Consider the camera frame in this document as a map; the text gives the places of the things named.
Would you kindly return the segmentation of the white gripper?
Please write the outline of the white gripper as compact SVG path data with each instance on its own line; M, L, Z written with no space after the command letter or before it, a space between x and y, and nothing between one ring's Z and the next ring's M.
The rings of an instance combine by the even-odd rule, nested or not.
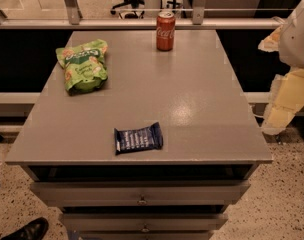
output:
M278 52L280 60L291 67L285 75L276 75L270 87L268 105L261 130L268 135L284 131L304 107L304 16L288 18L258 45L265 52Z

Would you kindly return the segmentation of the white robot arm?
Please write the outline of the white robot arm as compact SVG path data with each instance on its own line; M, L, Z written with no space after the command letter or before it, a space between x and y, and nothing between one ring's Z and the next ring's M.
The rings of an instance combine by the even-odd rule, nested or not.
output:
M278 135L304 107L304 0L258 49L277 51L280 61L290 67L284 76L275 75L261 125L263 133Z

